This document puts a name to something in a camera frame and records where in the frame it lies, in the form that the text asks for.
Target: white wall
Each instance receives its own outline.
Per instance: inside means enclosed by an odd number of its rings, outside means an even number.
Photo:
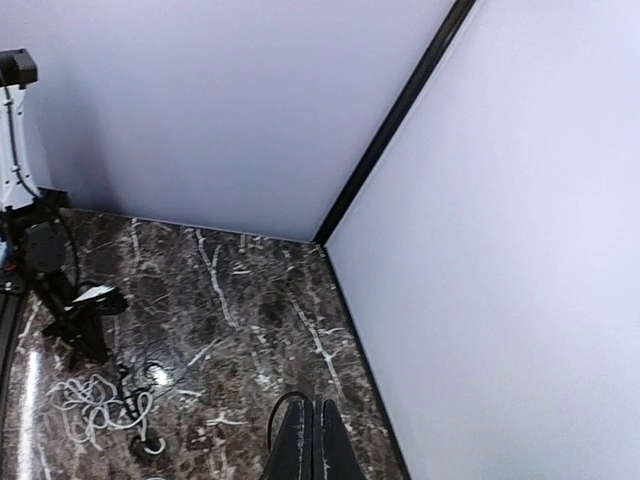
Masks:
[[[476,13],[331,258],[413,478],[637,480],[640,4]]]
[[[41,184],[84,208],[308,240],[452,3],[7,0],[0,50],[40,67]]]

